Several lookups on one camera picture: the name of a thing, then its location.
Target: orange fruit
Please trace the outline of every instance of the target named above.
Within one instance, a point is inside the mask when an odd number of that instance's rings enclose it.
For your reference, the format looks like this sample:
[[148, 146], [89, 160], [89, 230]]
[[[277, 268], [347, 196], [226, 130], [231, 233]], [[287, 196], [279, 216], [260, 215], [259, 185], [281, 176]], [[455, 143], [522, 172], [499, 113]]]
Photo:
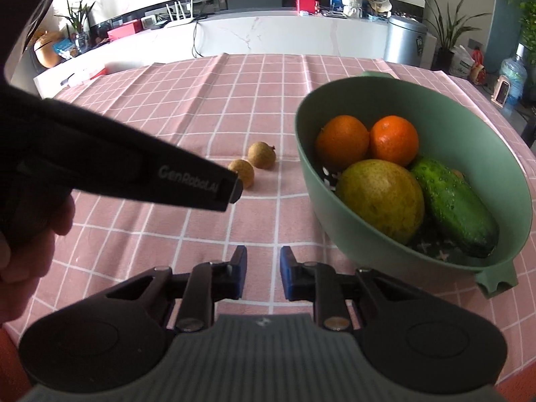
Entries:
[[315, 143], [316, 154], [330, 172], [342, 172], [365, 159], [369, 140], [369, 132], [360, 120], [348, 115], [337, 116], [320, 130]]
[[408, 120], [400, 116], [380, 119], [371, 129], [371, 156], [408, 166], [419, 152], [419, 135]]

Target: cucumber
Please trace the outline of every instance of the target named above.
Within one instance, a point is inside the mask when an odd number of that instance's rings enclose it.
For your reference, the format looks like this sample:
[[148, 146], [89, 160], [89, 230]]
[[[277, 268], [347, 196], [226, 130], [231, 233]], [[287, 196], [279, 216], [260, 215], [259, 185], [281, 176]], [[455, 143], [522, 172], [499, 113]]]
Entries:
[[486, 258], [497, 246], [499, 226], [478, 195], [440, 162], [418, 157], [409, 167], [440, 231], [466, 255]]

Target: trash can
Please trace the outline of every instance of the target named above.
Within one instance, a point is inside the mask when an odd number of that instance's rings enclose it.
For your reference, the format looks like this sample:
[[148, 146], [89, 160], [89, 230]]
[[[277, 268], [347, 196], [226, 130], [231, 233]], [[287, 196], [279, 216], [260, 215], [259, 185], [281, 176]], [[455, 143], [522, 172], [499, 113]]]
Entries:
[[383, 59], [392, 63], [421, 66], [427, 31], [428, 27], [413, 19], [390, 17]]

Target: white plastic bag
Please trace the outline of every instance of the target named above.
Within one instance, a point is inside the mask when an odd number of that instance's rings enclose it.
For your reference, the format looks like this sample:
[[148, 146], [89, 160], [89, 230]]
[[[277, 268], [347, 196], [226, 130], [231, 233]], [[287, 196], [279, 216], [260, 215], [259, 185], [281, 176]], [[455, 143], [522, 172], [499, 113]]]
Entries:
[[450, 65], [450, 75], [466, 79], [471, 73], [474, 60], [462, 45], [458, 45], [453, 51], [454, 57], [452, 57], [452, 63]]

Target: finger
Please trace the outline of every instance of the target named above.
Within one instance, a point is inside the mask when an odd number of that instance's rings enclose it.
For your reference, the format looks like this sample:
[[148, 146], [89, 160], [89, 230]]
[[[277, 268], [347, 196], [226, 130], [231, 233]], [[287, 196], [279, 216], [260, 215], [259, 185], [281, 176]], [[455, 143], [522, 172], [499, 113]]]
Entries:
[[13, 253], [7, 267], [0, 271], [0, 279], [6, 283], [16, 283], [45, 276], [52, 264], [54, 241], [54, 232], [47, 228]]
[[69, 195], [50, 219], [50, 228], [59, 236], [65, 236], [71, 230], [74, 210], [74, 200]]
[[0, 282], [0, 325], [18, 319], [26, 310], [28, 301], [37, 290], [38, 278], [4, 284]]
[[0, 270], [5, 268], [9, 264], [11, 258], [11, 249], [7, 244], [7, 240], [0, 231]]

